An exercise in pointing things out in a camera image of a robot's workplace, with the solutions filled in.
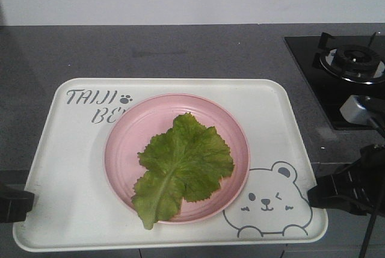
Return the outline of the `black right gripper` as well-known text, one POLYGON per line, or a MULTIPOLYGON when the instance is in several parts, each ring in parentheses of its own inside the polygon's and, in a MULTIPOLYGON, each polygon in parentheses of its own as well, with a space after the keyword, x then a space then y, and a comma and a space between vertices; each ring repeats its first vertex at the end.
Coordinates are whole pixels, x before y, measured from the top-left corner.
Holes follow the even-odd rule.
POLYGON ((307 192, 310 206, 353 215, 373 213, 384 182, 384 146, 371 144, 361 148, 359 159, 345 164, 343 172, 344 186, 337 174, 316 179, 317 185, 307 192))

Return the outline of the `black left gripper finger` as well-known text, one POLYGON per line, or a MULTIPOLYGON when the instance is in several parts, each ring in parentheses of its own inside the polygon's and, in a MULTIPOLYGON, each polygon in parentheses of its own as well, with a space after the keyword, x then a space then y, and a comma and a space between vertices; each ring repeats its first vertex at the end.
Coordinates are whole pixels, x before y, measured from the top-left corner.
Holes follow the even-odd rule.
POLYGON ((25 221, 27 213, 32 210, 34 194, 14 189, 1 182, 0 220, 2 223, 25 221))

